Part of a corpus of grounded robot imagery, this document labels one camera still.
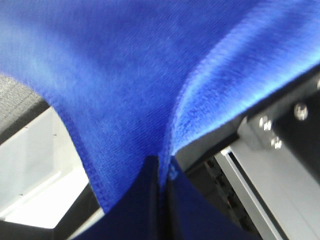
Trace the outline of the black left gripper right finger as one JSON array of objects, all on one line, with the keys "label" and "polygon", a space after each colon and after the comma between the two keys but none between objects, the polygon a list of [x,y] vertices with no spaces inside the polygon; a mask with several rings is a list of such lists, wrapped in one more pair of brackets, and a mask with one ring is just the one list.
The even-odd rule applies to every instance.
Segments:
[{"label": "black left gripper right finger", "polygon": [[210,205],[170,161],[166,180],[167,221],[171,240],[256,240]]}]

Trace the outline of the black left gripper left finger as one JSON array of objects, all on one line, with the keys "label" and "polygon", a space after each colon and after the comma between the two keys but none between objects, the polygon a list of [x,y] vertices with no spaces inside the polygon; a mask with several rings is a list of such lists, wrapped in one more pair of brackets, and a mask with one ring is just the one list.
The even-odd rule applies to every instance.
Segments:
[{"label": "black left gripper left finger", "polygon": [[78,240],[159,240],[158,157],[147,156],[132,186]]}]

